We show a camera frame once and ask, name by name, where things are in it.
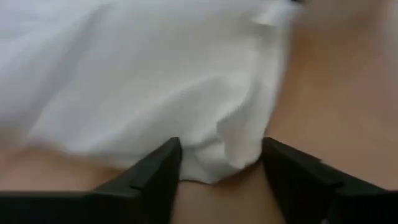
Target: white cloth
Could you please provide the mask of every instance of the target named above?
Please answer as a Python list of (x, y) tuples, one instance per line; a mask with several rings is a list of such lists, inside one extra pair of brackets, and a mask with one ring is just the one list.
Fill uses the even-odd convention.
[(182, 179), (231, 175), (284, 67), (285, 26), (251, 19), (263, 1), (0, 1), (0, 129), (117, 167), (177, 136)]

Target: beige surface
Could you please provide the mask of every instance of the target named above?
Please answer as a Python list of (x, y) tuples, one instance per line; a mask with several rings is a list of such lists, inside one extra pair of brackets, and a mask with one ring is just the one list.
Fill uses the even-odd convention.
[[(309, 1), (268, 130), (388, 188), (398, 186), (397, 5)], [(85, 190), (118, 173), (42, 151), (6, 154), (0, 151), (0, 189)], [(263, 174), (257, 164), (213, 186), (182, 182), (173, 223), (283, 223)]]
[(302, 18), (269, 135), (398, 189), (398, 1), (370, 3), (343, 25)]

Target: black clamp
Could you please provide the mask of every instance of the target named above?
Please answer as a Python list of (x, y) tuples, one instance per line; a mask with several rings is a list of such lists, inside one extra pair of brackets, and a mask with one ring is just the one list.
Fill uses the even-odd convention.
[(287, 224), (398, 223), (398, 191), (359, 180), (272, 138), (262, 144), (265, 172)]
[(166, 224), (182, 150), (172, 138), (90, 192), (0, 192), (0, 223)]

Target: white fabric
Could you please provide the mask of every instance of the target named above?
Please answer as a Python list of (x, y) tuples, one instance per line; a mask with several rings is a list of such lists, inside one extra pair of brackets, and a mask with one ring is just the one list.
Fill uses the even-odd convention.
[(264, 1), (2, 0), (0, 129), (118, 167), (177, 136), (182, 179), (231, 175), (284, 67), (284, 26), (251, 19)]

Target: black plastic piece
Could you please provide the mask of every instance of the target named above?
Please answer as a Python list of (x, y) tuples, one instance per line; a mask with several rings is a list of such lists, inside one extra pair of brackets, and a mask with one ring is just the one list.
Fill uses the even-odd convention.
[(172, 138), (91, 192), (0, 192), (0, 223), (166, 224), (181, 159)]
[(263, 139), (265, 172), (287, 224), (398, 223), (398, 192)]

